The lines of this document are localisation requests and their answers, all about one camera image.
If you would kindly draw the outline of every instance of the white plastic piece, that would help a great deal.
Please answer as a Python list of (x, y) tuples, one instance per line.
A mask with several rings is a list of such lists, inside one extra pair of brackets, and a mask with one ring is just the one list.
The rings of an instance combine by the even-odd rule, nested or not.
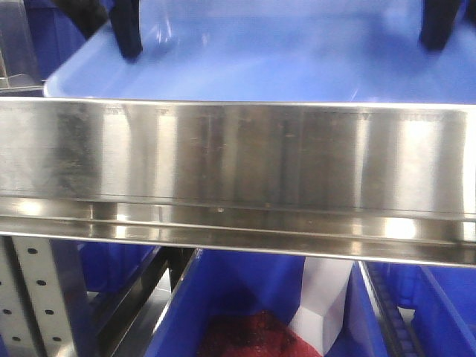
[(344, 319), (353, 261), (306, 258), (300, 306), (289, 327), (321, 355), (329, 352)]

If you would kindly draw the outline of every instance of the red mesh bag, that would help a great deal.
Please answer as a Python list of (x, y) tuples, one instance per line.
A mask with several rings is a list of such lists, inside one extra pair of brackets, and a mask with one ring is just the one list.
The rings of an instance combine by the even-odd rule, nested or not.
[(212, 318), (197, 357), (321, 357), (268, 311)]

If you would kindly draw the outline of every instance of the perforated metal post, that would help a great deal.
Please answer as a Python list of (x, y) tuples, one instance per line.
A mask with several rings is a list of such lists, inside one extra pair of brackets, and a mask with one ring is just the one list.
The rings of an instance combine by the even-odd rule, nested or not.
[(97, 356), (75, 242), (13, 237), (48, 357)]
[(0, 334), (12, 357), (45, 356), (10, 237), (0, 237)]

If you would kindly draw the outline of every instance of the blue tray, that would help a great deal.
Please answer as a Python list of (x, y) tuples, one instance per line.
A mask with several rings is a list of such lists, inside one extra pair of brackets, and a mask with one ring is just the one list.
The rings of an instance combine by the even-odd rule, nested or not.
[[(145, 356), (195, 356), (212, 315), (247, 315), (268, 309), (289, 322), (299, 305), (302, 268), (302, 257), (202, 251)], [(347, 291), (344, 328), (327, 356), (387, 357), (357, 267)]]
[(144, 52), (105, 25), (46, 82), (48, 97), (476, 103), (476, 30), (418, 44), (421, 1), (141, 1)]

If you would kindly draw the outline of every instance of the blue bin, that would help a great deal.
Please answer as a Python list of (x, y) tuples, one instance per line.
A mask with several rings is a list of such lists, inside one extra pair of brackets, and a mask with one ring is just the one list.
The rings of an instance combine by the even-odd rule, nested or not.
[[(110, 8), (113, 0), (103, 0)], [(73, 22), (49, 0), (25, 0), (31, 39), (43, 80), (85, 42)]]
[(415, 309), (414, 295), (419, 281), (419, 267), (411, 264), (371, 263), (387, 283), (393, 302), (406, 309)]
[(427, 356), (476, 356), (476, 270), (419, 267), (413, 326)]
[(150, 245), (79, 243), (87, 290), (117, 292), (153, 249)]
[(5, 349), (5, 345), (3, 344), (3, 340), (1, 339), (0, 335), (0, 357), (7, 357), (7, 350)]
[[(299, 305), (303, 262), (302, 257), (286, 255), (201, 251), (145, 356), (195, 356), (213, 315), (249, 315), (268, 309), (290, 322)], [(347, 291), (344, 328), (327, 355), (387, 357), (357, 267)]]

